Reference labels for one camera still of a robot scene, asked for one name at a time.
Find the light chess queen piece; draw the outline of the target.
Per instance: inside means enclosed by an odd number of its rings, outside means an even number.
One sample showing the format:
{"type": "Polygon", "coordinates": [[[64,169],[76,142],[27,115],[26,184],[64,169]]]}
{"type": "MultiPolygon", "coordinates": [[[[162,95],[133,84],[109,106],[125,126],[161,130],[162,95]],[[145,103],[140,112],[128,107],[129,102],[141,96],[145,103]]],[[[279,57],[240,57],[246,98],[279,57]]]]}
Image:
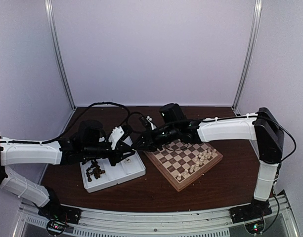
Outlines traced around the light chess queen piece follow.
{"type": "Polygon", "coordinates": [[[189,173],[193,173],[194,172],[194,165],[192,165],[189,169],[189,173]]]}

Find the light chess pawn piece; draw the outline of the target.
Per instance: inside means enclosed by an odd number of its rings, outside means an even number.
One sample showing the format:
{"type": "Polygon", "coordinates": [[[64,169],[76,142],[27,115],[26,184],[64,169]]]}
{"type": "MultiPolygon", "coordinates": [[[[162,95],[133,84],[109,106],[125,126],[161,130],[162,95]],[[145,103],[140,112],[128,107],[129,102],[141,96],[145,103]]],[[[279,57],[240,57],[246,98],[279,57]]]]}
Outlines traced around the light chess pawn piece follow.
{"type": "Polygon", "coordinates": [[[213,150],[212,150],[212,157],[216,157],[216,156],[218,156],[218,154],[217,154],[217,152],[216,152],[216,149],[213,149],[213,150]]]}

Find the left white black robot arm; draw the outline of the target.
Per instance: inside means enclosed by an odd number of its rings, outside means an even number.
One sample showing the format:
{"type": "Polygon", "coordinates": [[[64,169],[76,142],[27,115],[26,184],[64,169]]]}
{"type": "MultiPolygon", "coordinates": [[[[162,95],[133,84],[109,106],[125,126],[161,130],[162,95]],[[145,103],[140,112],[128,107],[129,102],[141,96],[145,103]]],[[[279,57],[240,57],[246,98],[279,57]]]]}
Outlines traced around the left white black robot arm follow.
{"type": "Polygon", "coordinates": [[[56,193],[16,175],[11,164],[46,163],[70,165],[92,159],[108,159],[111,166],[135,154],[124,142],[130,129],[118,126],[106,135],[103,125],[96,120],[85,120],[69,139],[51,141],[16,141],[0,136],[0,188],[33,202],[44,215],[60,219],[64,214],[56,193]]]}

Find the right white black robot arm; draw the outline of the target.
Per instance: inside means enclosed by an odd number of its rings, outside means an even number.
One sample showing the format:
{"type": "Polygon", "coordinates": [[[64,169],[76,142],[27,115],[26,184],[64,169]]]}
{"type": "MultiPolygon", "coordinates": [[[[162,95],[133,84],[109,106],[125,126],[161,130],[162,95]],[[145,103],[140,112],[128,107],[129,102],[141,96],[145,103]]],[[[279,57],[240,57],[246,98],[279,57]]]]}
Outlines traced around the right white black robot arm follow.
{"type": "Polygon", "coordinates": [[[254,196],[246,213],[257,218],[269,206],[268,199],[282,163],[284,132],[268,108],[229,118],[187,119],[177,103],[159,110],[164,124],[140,134],[133,148],[154,152],[174,140],[197,144],[215,140],[256,141],[260,168],[254,196]]]}

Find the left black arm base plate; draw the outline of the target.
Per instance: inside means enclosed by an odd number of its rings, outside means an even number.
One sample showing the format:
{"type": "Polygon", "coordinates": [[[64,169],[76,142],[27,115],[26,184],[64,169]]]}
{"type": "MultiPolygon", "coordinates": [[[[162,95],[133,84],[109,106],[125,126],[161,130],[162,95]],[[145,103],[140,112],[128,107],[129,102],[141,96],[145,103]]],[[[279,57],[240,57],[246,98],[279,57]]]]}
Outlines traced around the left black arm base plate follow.
{"type": "Polygon", "coordinates": [[[38,214],[63,224],[78,224],[82,211],[79,208],[60,206],[59,209],[38,207],[38,214]]]}

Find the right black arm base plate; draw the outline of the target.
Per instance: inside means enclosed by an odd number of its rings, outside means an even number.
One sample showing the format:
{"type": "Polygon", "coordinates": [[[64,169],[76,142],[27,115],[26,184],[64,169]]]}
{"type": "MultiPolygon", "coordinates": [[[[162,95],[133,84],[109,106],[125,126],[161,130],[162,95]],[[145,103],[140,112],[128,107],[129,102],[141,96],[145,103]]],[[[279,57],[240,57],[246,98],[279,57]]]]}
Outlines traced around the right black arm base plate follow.
{"type": "Polygon", "coordinates": [[[272,213],[270,206],[260,207],[247,204],[233,207],[229,210],[233,223],[247,222],[250,220],[262,218],[272,213]]]}

